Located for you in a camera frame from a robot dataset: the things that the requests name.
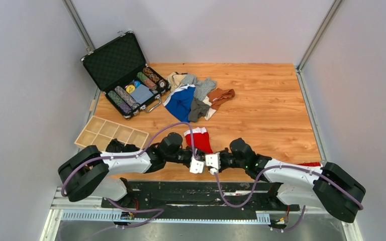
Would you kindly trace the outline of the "red underwear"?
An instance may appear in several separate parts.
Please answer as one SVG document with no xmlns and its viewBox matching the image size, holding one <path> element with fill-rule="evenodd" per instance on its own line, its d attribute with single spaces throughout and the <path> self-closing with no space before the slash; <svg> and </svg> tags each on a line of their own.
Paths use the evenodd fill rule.
<svg viewBox="0 0 386 241">
<path fill-rule="evenodd" d="M 199 149 L 206 154 L 211 154 L 214 152 L 210 145 L 209 133 L 205 127 L 194 128 L 192 131 L 187 130 L 183 133 L 183 135 L 186 139 L 186 143 L 189 146 L 192 145 L 191 137 L 193 137 L 194 146 L 196 149 Z"/>
</svg>

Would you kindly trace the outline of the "black pinstriped underwear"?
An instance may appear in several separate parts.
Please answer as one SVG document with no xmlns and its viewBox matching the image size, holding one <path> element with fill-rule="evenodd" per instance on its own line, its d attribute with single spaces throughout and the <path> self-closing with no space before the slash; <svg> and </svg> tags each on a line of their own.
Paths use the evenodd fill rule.
<svg viewBox="0 0 386 241">
<path fill-rule="evenodd" d="M 106 152 L 109 153 L 122 153 L 125 152 L 125 143 L 120 142 L 117 139 L 112 139 L 106 147 Z"/>
</svg>

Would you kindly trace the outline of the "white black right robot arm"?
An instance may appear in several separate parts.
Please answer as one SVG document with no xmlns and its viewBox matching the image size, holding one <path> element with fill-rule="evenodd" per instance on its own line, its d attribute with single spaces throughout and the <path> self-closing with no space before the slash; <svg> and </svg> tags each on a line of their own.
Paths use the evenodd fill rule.
<svg viewBox="0 0 386 241">
<path fill-rule="evenodd" d="M 272 209 L 284 205 L 322 208 L 340 221 L 354 222 L 363 210 L 366 189 L 339 165 L 327 162 L 317 166 L 289 164 L 255 153 L 242 138 L 233 140 L 229 148 L 206 160 L 215 175 L 226 168 L 240 168 L 254 180 L 279 184 L 267 195 Z"/>
</svg>

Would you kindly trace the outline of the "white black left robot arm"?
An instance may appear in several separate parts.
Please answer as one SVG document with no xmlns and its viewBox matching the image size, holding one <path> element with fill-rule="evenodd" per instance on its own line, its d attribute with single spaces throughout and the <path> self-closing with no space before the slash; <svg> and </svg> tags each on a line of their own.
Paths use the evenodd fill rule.
<svg viewBox="0 0 386 241">
<path fill-rule="evenodd" d="M 205 152 L 200 149 L 182 148 L 182 137 L 170 133 L 159 143 L 134 152 L 101 152 L 90 145 L 75 154 L 58 168 L 62 181 L 61 194 L 71 202 L 89 196 L 99 196 L 129 207 L 134 194 L 128 190 L 127 181 L 114 179 L 124 173 L 152 173 L 164 168 L 167 162 L 191 166 L 192 160 L 203 161 Z"/>
</svg>

